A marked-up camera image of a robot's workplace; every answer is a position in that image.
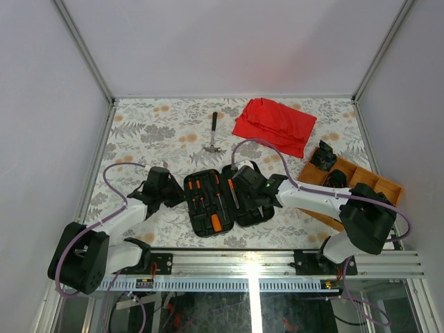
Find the orange black pliers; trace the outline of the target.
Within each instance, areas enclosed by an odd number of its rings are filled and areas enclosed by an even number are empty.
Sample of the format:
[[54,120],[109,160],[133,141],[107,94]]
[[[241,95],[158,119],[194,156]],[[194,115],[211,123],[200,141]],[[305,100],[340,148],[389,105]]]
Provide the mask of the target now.
[[260,216],[261,216],[262,218],[264,218],[264,212],[263,212],[262,206],[259,206],[257,209],[258,209],[258,211],[259,211]]

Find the orange handled utility knife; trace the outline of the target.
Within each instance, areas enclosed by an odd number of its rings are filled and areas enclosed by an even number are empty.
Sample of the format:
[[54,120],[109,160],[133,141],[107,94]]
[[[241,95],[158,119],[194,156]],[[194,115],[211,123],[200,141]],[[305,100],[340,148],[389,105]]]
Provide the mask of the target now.
[[229,184],[229,187],[230,187],[230,192],[232,194],[234,205],[235,205],[236,209],[239,209],[239,207],[240,207],[239,206],[239,201],[237,199],[237,195],[236,195],[236,192],[235,192],[235,189],[234,189],[234,183],[233,183],[231,178],[228,178],[228,184]]

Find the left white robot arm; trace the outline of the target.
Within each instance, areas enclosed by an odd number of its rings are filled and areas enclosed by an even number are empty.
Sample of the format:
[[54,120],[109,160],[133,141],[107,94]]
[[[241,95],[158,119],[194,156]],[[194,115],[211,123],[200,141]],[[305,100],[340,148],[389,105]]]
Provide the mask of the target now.
[[61,296],[89,295],[111,273],[156,274],[158,263],[150,245],[122,235],[149,219],[161,205],[175,207],[184,202],[185,193],[168,169],[153,166],[147,179],[122,200],[116,212],[95,223],[71,222],[64,228],[47,273]]

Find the black handled hammer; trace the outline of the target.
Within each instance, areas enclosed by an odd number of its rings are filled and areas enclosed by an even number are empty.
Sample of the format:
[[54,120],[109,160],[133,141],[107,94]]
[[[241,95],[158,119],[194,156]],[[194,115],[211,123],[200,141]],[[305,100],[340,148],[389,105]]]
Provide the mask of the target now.
[[212,128],[211,128],[210,145],[203,147],[204,150],[207,151],[208,153],[220,153],[221,152],[221,148],[215,147],[215,145],[214,145],[215,144],[215,132],[216,132],[217,119],[218,119],[218,112],[213,112],[212,113]]

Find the black plastic tool case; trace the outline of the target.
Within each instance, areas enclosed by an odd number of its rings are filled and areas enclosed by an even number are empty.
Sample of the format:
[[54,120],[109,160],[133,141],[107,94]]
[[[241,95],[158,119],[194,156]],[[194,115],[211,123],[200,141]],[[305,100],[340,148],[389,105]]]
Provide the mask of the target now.
[[[219,177],[221,197],[227,216],[227,221],[224,221],[223,219],[221,206],[216,196],[216,186],[214,177],[212,175],[213,172],[215,172]],[[232,179],[232,175],[233,172],[231,171],[231,166],[226,165],[220,171],[216,169],[206,169],[204,171],[192,173],[185,177],[185,197],[189,209],[191,226],[196,236],[202,238],[211,237],[230,231],[235,224],[238,224],[241,227],[250,227],[252,225],[266,222],[274,217],[275,211],[273,207],[265,208],[262,206],[264,218],[260,216],[257,208],[249,210],[246,207],[246,204],[242,201],[241,194],[237,191],[234,185],[234,189],[240,206],[239,209],[236,209],[228,184],[228,178]],[[203,190],[205,199],[205,210],[203,210],[202,204],[200,202],[200,198],[196,188],[196,180],[200,181],[200,185]],[[197,212],[194,212],[194,205],[189,194],[189,181],[193,182]],[[223,228],[221,232],[215,232],[213,230],[211,222],[212,214],[217,214],[219,216]]]

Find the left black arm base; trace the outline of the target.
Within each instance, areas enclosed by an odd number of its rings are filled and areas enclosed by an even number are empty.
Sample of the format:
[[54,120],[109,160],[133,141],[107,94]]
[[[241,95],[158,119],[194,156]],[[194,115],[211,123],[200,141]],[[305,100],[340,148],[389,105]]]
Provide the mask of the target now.
[[170,275],[173,267],[171,253],[152,253],[151,246],[143,241],[128,237],[123,241],[125,245],[135,245],[142,251],[137,264],[125,266],[121,272],[127,275]]

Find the small orange black screwdriver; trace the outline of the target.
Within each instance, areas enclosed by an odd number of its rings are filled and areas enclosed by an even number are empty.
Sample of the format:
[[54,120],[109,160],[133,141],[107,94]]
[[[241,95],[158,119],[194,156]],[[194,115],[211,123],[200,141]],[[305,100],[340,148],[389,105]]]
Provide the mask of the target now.
[[200,202],[202,204],[203,210],[205,210],[205,199],[204,199],[203,190],[201,188],[199,180],[196,180],[196,188],[197,188],[197,192],[198,192],[198,195],[199,195]]

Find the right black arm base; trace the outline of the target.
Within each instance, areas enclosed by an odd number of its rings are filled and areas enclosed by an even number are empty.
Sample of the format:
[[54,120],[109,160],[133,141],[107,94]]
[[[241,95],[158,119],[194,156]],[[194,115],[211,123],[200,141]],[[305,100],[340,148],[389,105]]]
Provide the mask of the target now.
[[293,262],[289,266],[293,267],[296,275],[301,276],[339,276],[343,273],[345,260],[341,263],[334,263],[324,256],[324,250],[330,237],[326,238],[321,247],[315,249],[303,249],[293,251]]

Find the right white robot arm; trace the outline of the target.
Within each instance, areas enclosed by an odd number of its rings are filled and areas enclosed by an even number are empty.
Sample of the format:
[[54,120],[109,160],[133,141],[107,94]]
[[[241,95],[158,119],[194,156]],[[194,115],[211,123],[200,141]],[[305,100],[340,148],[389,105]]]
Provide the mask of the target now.
[[379,255],[396,220],[395,207],[385,203],[371,187],[331,188],[296,182],[273,174],[265,178],[249,165],[235,169],[233,183],[247,207],[294,207],[339,221],[343,231],[328,237],[316,256],[323,273],[333,273],[348,257]]

